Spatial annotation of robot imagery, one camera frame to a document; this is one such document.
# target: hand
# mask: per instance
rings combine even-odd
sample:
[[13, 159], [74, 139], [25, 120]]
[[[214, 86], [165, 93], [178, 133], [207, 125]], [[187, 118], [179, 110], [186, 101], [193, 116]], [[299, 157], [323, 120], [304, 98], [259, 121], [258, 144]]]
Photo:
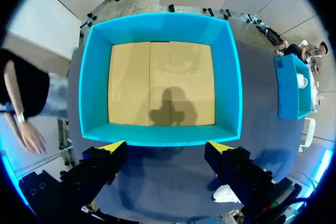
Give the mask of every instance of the hand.
[[304, 54], [302, 55], [302, 59], [303, 59], [304, 61], [307, 60], [307, 55], [306, 55], [306, 53], [304, 53]]
[[37, 129], [28, 121], [20, 124], [22, 142], [30, 153], [46, 152], [46, 142]]

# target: seated man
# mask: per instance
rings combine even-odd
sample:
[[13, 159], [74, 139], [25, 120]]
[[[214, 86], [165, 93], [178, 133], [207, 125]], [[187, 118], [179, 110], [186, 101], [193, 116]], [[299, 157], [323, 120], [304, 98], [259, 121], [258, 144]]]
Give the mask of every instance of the seated man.
[[295, 54], [304, 64], [310, 64], [311, 71], [315, 72], [316, 75], [319, 74], [319, 68], [322, 65], [322, 55], [327, 53], [328, 48], [324, 42], [321, 42], [319, 48], [309, 44], [301, 49], [297, 45], [292, 44], [283, 52], [276, 50], [276, 54], [280, 57], [288, 54]]

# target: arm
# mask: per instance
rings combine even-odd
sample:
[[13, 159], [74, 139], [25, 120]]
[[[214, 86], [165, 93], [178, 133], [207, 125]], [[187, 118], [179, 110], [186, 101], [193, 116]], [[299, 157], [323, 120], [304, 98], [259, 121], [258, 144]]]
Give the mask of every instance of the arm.
[[[4, 70], [4, 79], [6, 89], [9, 95], [9, 98], [13, 104], [16, 115], [20, 115], [24, 112], [19, 85], [17, 83], [15, 66], [13, 61], [9, 61]], [[13, 128], [15, 133], [18, 133], [19, 130], [16, 129], [17, 125], [14, 121], [14, 118], [8, 118], [9, 124]], [[46, 151], [45, 141], [37, 129], [32, 126], [28, 121], [20, 122], [21, 128], [21, 137], [19, 141], [22, 140], [26, 149], [31, 153], [39, 153]]]
[[314, 64], [314, 72], [315, 72], [315, 74], [318, 76], [319, 75], [319, 70], [318, 70], [318, 68], [317, 68], [317, 66], [316, 66], [316, 64]]
[[301, 51], [301, 59], [302, 60], [306, 60], [307, 57], [306, 57], [306, 52], [307, 52], [307, 48], [306, 47], [303, 47], [302, 51]]
[[5, 66], [4, 77], [6, 89], [8, 91], [9, 98], [13, 104], [15, 113], [16, 115], [20, 115], [24, 112], [24, 109], [21, 100], [19, 85], [17, 84], [16, 80], [14, 62], [12, 62], [11, 60]]

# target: backpack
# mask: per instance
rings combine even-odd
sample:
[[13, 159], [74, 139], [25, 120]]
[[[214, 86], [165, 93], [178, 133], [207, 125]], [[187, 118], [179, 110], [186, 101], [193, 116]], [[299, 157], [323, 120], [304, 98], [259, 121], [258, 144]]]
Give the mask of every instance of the backpack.
[[276, 46], [280, 42], [283, 42], [280, 36], [273, 29], [260, 26], [256, 27], [261, 33], [265, 34], [266, 38], [272, 43], [273, 46]]

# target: wristwatch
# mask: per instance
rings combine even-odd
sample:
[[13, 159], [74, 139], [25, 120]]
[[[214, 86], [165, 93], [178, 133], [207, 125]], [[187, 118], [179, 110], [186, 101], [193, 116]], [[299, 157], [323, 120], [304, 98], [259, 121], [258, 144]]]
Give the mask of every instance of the wristwatch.
[[23, 112], [21, 112], [21, 114], [17, 115], [17, 120], [18, 120], [19, 124], [25, 122], [25, 117], [23, 116]]

